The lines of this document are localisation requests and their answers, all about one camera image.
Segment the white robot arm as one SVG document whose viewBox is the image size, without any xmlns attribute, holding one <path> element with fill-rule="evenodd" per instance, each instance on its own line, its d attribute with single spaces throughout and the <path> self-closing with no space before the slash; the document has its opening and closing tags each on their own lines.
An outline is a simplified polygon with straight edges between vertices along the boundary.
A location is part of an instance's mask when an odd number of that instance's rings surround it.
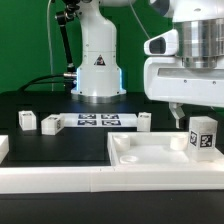
<svg viewBox="0 0 224 224">
<path fill-rule="evenodd" d="M 101 6 L 136 0 L 80 0 L 82 64 L 72 94 L 87 102 L 109 102 L 125 94 L 116 63 L 116 28 Z M 165 101 L 176 119 L 183 104 L 224 107 L 224 0 L 148 0 L 172 29 L 144 43 L 144 92 Z"/>
</svg>

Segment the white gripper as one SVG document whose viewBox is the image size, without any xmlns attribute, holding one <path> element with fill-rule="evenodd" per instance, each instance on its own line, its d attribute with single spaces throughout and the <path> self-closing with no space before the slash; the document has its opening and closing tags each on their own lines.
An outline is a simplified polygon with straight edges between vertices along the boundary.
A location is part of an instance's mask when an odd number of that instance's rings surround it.
<svg viewBox="0 0 224 224">
<path fill-rule="evenodd" d="M 176 57 L 149 57 L 144 64 L 144 92 L 150 100 L 170 102 L 179 129 L 185 116 L 182 104 L 224 108 L 224 57 L 218 58 L 214 69 L 187 69 Z"/>
</svg>

